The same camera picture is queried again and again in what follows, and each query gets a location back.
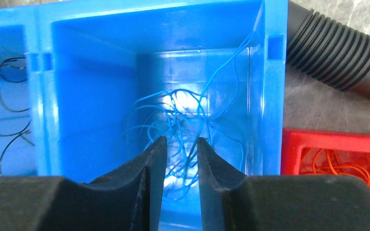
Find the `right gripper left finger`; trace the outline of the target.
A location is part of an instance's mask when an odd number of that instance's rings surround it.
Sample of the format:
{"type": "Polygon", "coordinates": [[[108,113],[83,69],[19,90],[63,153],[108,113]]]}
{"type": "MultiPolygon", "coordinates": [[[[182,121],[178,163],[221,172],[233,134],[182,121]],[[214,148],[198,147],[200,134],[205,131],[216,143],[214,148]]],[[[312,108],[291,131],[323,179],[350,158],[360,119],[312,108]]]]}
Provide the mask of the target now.
{"type": "Polygon", "coordinates": [[[0,231],[156,231],[167,139],[90,183],[0,177],[0,231]]]}

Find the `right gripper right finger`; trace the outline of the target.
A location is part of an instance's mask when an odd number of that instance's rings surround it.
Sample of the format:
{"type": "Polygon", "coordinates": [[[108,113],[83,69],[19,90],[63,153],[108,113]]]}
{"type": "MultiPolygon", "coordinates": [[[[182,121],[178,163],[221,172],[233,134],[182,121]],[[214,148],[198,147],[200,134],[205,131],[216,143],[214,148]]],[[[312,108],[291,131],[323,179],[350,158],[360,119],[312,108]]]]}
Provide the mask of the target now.
{"type": "Polygon", "coordinates": [[[198,139],[205,231],[370,231],[370,189],[351,176],[247,176],[198,139]]]}

